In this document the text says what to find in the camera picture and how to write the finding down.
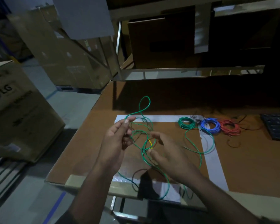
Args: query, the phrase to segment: blue tape on floor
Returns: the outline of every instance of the blue tape on floor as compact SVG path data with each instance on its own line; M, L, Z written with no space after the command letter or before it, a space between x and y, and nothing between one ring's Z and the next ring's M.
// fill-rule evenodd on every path
M55 213L55 211L57 210L59 204L61 203L62 199L64 198L64 196L66 195L66 192L62 192L60 197L58 198L58 200L56 201L56 203L54 204L54 206L52 207L52 209L50 210L50 212L48 213L45 221L43 222L43 224L48 224L48 222L50 221L50 219L52 218L53 214Z
M52 96L54 96L58 90L55 90L54 92L50 93L48 96L46 96L46 100L50 99Z

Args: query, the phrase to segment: person's left hand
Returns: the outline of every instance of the person's left hand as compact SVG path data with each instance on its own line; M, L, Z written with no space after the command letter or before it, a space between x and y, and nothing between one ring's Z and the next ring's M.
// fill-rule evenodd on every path
M133 140L130 138L132 130L129 123L135 119L136 117L122 119L107 130L96 159L96 165L105 173L113 176L119 171L125 149L133 144Z

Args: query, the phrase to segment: red wire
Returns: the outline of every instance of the red wire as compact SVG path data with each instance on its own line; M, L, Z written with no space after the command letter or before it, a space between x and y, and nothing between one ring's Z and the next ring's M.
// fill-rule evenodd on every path
M241 128L237 123L232 122L230 119L221 119L218 120L220 123L221 130L229 136L239 136L241 134ZM229 129L226 125L234 126L233 129Z

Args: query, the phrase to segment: green wire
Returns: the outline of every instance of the green wire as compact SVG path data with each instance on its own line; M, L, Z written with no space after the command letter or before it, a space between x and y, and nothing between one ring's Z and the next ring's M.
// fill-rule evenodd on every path
M142 100L143 100L144 98L148 98L149 104L147 105L146 108L141 109L141 102L142 102ZM131 123L131 126L132 126L132 124L141 125L141 126L147 127L149 131L153 131L153 122L152 122L149 118L145 117L145 116L142 114L142 112L145 111L149 106L150 106L150 98L149 98L148 96L142 97L142 99L141 99L140 102L139 102L139 111L127 115L127 116L125 117L125 119L127 119L127 117L129 117L129 116L131 116L131 115L140 113L140 114L142 115L142 117L138 117L138 118L136 118L136 119L142 119L142 122L145 122L147 125L132 122L132 123ZM160 198L158 199L158 200L163 200L163 199L167 196L167 194L168 194L168 192L169 192L169 188L170 188L169 179L168 179L167 175L166 175L160 168L158 168L155 164L153 164L153 162L151 161L151 159L149 158L149 156L148 156L147 153L146 153L146 151L147 151L148 149L152 148L152 147L155 145L156 139L155 139L154 143L153 143L150 147L146 148L146 144L147 144L147 142L148 142L148 140L149 140L149 135L148 135L148 133L147 133L146 131L142 131L142 130L135 130L135 131L132 131L131 139L133 139L133 136L135 136L136 134L146 134L146 136L147 136L147 138L146 138L146 140L145 140L145 142L144 142L144 144L143 144L142 147L139 147L136 143L134 143L134 145L135 145L137 148L141 149L141 155L142 155L142 159L144 160L144 162L146 162L146 163L147 163L149 166L151 166L152 168L155 168L155 169L159 170L159 172L160 172L162 175L164 175L164 177L165 177L166 180L167 180L168 188L167 188L167 190L166 190L164 196L162 196L162 197L160 197ZM135 183L134 181L128 179L127 177L123 176L123 175L120 174L119 172L118 172L118 174L119 174L121 177L123 177L124 179L126 179L126 180L128 180L128 181L130 181L131 183L133 183L133 184L136 185L136 183Z
M184 124L183 121L189 121L190 124ZM194 121L193 119L189 118L189 117L181 117L181 118L178 120L178 124L179 124L179 126L180 126L181 128L187 130L187 131L184 133L184 136L185 136L185 138L194 146L194 148L195 148L197 151L191 150L191 149L189 149L189 148L186 147L186 146L183 146L183 147L184 147L185 149L187 149L187 150L190 150L190 151L192 151L192 152L198 153L198 154L200 155L200 164L199 164L199 168L198 168L198 169L200 169L200 168L201 168L201 164L202 164L202 156L201 156L201 154L205 155L205 154L211 152L211 150L213 150L213 149L215 148L215 139L214 139L213 135L212 135L208 130L203 129L203 131L206 131L206 132L212 137L212 139L213 139L213 144L212 144L211 148L210 148L209 150L207 150L206 152L200 152L199 149L196 147L196 145L187 137L187 132L188 132L189 130L194 129L194 128L198 128L198 130L201 130L201 131L202 131L202 128L197 127L195 121ZM193 198L193 192L192 192L191 197L189 197L189 194L188 194L188 192L187 192L187 190L186 190L186 186L185 186L185 185L184 185L184 190L185 190L185 192L186 192L187 197L188 197L189 199L192 199L192 198Z

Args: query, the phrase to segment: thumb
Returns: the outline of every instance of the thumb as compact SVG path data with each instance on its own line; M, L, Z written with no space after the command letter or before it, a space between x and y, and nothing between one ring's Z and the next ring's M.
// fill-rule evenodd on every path
M124 136L124 134L127 132L128 128L129 128L129 123L130 121L128 119L126 119L122 125L118 128L118 130L116 131L115 135L117 137L120 137L120 139Z
M154 150L154 149L149 149L147 153L155 160L160 166L163 166L166 162L166 158L160 156L160 154Z

